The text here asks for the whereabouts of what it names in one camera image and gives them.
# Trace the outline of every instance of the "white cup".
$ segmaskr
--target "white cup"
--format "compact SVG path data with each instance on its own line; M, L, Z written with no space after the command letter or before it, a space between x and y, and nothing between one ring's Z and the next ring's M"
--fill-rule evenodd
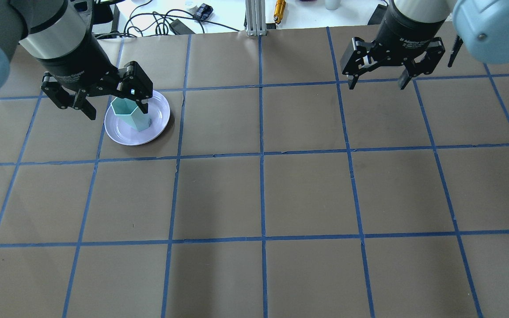
M341 0L325 0L327 10L337 10L341 6Z

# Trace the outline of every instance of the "white floor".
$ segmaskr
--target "white floor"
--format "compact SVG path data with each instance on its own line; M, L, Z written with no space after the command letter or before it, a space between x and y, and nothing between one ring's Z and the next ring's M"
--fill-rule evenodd
M299 28L318 28L318 27L336 27L336 26L362 26L367 24L372 16L374 9L378 4L383 4L381 0L341 0L341 6L337 10L327 10L324 4L325 0L316 0L313 2L302 2L299 0L287 0L285 16L279 29L299 29ZM138 4L146 3L146 0L126 0L117 4L121 11L119 28L122 29L127 18ZM197 0L198 6L203 4L202 0ZM227 26L243 30L245 19L245 0L205 0L214 8L210 21L225 24ZM266 22L273 22L275 0L266 0ZM184 8L184 0L153 0L147 6L138 8L135 14L156 11L161 14L170 9ZM181 12L174 12L174 15L185 16ZM201 33L201 28L197 22L191 20L182 21L194 32ZM133 19L137 27L145 28L154 22L151 16L139 16ZM222 26L213 24L204 24L206 33L228 32L229 30ZM150 28L145 35L154 34L153 28Z

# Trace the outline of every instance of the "black mount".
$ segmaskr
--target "black mount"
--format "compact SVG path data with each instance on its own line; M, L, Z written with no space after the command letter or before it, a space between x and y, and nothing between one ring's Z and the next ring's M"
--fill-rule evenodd
M380 43L365 42L362 38L353 38L352 47L349 45L341 58L343 75L352 75L349 79L349 89L354 89L362 74L372 72L380 66L404 66L406 69L398 79L400 89L406 88L410 80L420 74L432 74L445 53L445 46L441 38L433 38L425 49L425 55L420 62L417 56L401 54L402 51L391 52Z
M152 97L152 81L135 61L125 64L117 72L105 73L95 84L81 88L73 95L49 72L45 72L41 88L59 109L81 110L91 120L95 120L96 110L86 97L113 95L127 98L135 101L144 114L148 113L148 99Z

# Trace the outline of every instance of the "yellow tool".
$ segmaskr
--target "yellow tool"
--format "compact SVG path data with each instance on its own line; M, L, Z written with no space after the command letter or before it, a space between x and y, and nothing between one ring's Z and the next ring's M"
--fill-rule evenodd
M276 9L274 9L274 22L280 24L284 18L284 9L286 8L285 0L276 0Z

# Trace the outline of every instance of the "metal post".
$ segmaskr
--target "metal post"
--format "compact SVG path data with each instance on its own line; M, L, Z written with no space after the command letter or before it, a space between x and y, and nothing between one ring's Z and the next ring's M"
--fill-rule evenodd
M247 13L247 35L266 35L264 0L245 0Z

